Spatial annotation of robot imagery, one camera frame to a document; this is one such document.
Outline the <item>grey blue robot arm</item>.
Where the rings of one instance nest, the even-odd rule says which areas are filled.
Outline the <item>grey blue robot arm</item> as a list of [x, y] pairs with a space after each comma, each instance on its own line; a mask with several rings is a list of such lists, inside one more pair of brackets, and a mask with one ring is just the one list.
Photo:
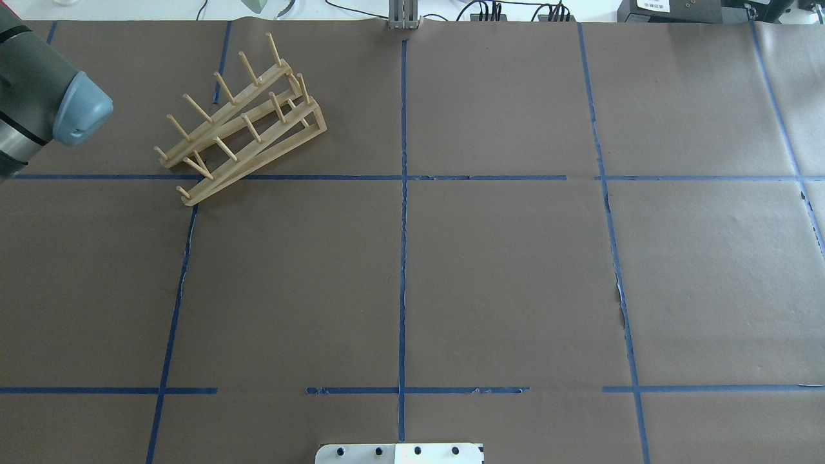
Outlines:
[[1, 176], [11, 179], [51, 141], [72, 147], [114, 110], [112, 98], [8, 6], [1, 11]]

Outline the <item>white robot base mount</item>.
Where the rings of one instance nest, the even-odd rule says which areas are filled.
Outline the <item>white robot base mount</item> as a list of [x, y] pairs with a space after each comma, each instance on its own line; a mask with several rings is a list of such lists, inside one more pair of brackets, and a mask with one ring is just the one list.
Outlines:
[[361, 443], [319, 447], [315, 463], [484, 463], [479, 443]]

